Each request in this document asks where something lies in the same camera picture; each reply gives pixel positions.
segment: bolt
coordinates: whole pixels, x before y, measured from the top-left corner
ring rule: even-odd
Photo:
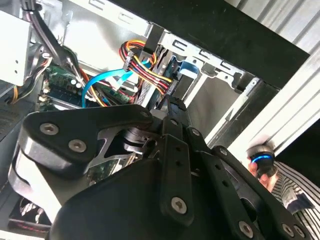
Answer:
[[[294,232],[291,230],[291,228],[287,224],[282,223],[282,228],[290,237],[293,238],[295,236]]]
[[[171,199],[171,207],[178,214],[185,214],[187,212],[187,205],[185,201],[183,201],[180,197],[177,197],[177,196]]]
[[[49,122],[40,125],[40,131],[46,135],[56,135],[59,132],[59,128]]]
[[[239,225],[240,231],[244,235],[246,235],[250,239],[252,239],[254,237],[254,232],[252,231],[252,229],[248,223],[246,223],[245,221],[239,221],[238,225]]]
[[[140,114],[141,114],[142,116],[144,116],[145,118],[149,117],[149,114],[146,113],[145,111],[140,111]]]
[[[172,122],[174,125],[178,125],[178,123],[174,119],[171,119],[170,122]]]
[[[294,227],[294,229],[296,230],[296,232],[297,232],[302,238],[305,238],[305,237],[306,237],[305,233],[301,230],[300,227],[298,227],[297,225],[294,225],[293,227]]]
[[[83,153],[87,149],[87,145],[79,139],[71,140],[68,146],[72,151],[77,153]]]
[[[192,133],[193,133],[194,135],[200,136],[200,133],[199,133],[197,130],[195,130],[195,129],[192,129]]]
[[[225,156],[228,155],[227,151],[225,149],[223,149],[223,148],[220,148],[220,153],[222,153]]]

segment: silver metal frame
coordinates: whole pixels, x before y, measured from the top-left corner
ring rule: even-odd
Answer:
[[[150,22],[107,0],[70,1],[141,37],[147,38],[151,31],[152,24]],[[245,73],[245,71],[242,69],[225,62],[222,58],[209,53],[180,37],[177,37],[167,30],[164,30],[159,44],[173,52],[174,55],[193,57],[198,59],[202,65],[207,63],[215,67],[217,72],[217,76],[215,76],[215,78],[227,82],[230,86],[234,80],[235,73],[240,73],[241,75]],[[187,106],[196,96],[202,84],[205,82],[205,78],[207,79],[209,76],[205,73],[202,73],[202,80],[198,81],[196,78],[197,84],[192,84],[192,87],[194,88],[190,89],[188,96],[185,98],[185,103]],[[154,91],[155,88],[150,87],[145,93],[144,98],[139,100],[139,104],[145,107]]]
[[[246,150],[259,144],[278,155],[320,118],[319,54],[320,49],[229,146],[237,159],[246,159]]]
[[[8,181],[15,192],[44,209],[52,223],[62,205],[89,186],[86,176],[64,180],[30,160],[21,150],[15,168],[10,165]]]

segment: red wire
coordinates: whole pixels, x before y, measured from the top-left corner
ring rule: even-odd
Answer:
[[[146,78],[149,78],[151,81],[154,81],[155,84],[159,84],[159,85],[161,85],[162,87],[164,87],[165,89],[168,89],[168,86],[166,86],[163,82],[157,81],[153,76],[146,74],[144,71],[141,71],[134,62],[132,62],[131,64],[132,64],[132,65],[134,66],[134,68],[135,68],[139,73],[141,73],[143,76],[145,76]]]

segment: black wire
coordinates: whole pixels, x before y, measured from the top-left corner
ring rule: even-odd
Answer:
[[[33,87],[35,86],[35,84],[37,84],[37,82],[36,82],[36,76],[38,75],[38,73],[39,73],[40,71],[43,70],[43,68],[45,68],[45,66],[39,66],[37,69],[35,69],[35,70],[33,71],[33,74],[32,74],[30,77],[27,78],[27,80],[28,80],[29,78],[31,78],[30,83],[29,83],[29,85],[28,85],[21,93],[19,93],[16,101],[18,101],[20,98],[24,98],[25,95],[29,94],[29,92],[33,89]]]
[[[123,43],[123,44],[121,45],[121,47],[120,47],[120,52],[121,52],[121,54],[122,54],[122,57],[123,57],[124,59],[126,59],[125,53],[127,53],[127,51],[126,51],[126,49],[125,49],[125,43]],[[170,84],[169,84],[167,81],[165,81],[165,80],[163,80],[163,79],[161,79],[161,78],[159,78],[159,77],[156,78],[155,76],[152,76],[151,74],[149,74],[148,72],[146,72],[134,58],[132,59],[132,61],[134,62],[134,64],[135,64],[137,67],[135,67],[133,64],[131,64],[131,65],[130,65],[131,68],[132,68],[132,69],[137,69],[137,68],[138,68],[138,69],[140,70],[140,71],[138,71],[138,72],[135,71],[137,74],[140,74],[140,75],[143,76],[144,78],[147,78],[147,79],[150,80],[152,83],[154,83],[155,85],[157,85],[157,87],[160,87],[160,88],[163,89],[163,90],[164,90],[163,86],[161,86],[160,84],[158,84],[158,83],[155,82],[155,81],[159,81],[159,82],[165,84],[167,87],[169,87]]]

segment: wire bundle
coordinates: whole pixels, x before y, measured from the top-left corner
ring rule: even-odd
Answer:
[[[140,40],[130,40],[124,42],[119,49],[119,55],[123,62],[126,62],[130,51],[138,52],[143,49],[145,44],[145,42]],[[148,59],[148,61],[151,63],[151,67],[149,69],[142,64],[142,62],[138,59],[136,55],[133,55],[132,60],[129,62],[128,69],[133,73],[137,74],[143,81],[146,81],[151,85],[154,85],[155,88],[162,95],[164,95],[165,92],[168,90],[172,80],[151,71],[151,69],[157,62],[157,57],[155,53],[153,53],[153,55]]]
[[[26,96],[28,96],[35,89],[41,74],[43,74],[44,71],[47,69],[47,67],[51,64],[51,61],[52,61],[52,57],[47,58],[40,66],[38,66],[31,73],[31,75],[26,77],[25,81],[30,79],[30,83],[21,93],[19,93],[17,86],[14,86],[13,87],[13,97],[7,103],[8,104],[15,104],[20,99],[23,99]]]

